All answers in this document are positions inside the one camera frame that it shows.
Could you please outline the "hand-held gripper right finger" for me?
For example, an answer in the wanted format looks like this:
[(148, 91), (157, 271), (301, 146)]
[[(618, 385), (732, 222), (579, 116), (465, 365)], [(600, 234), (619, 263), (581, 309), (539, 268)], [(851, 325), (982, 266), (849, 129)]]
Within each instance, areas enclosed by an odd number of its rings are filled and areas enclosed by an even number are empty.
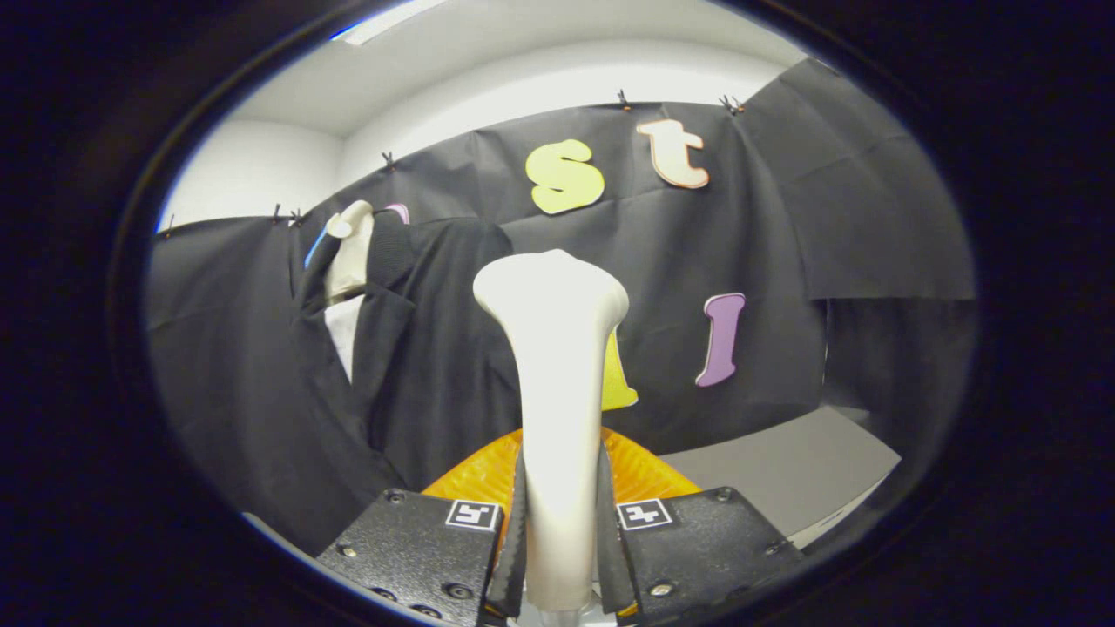
[(621, 624), (694, 624), (752, 600), (804, 556), (737, 489), (701, 489), (602, 430), (597, 560)]

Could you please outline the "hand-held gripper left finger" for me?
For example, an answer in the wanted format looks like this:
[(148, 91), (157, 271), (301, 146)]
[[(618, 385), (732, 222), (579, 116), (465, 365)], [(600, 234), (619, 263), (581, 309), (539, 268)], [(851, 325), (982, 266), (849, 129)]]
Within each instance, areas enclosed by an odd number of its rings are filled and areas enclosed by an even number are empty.
[(421, 492), (387, 489), (317, 561), (405, 610), (455, 626), (504, 626), (524, 597), (526, 510), (515, 431)]

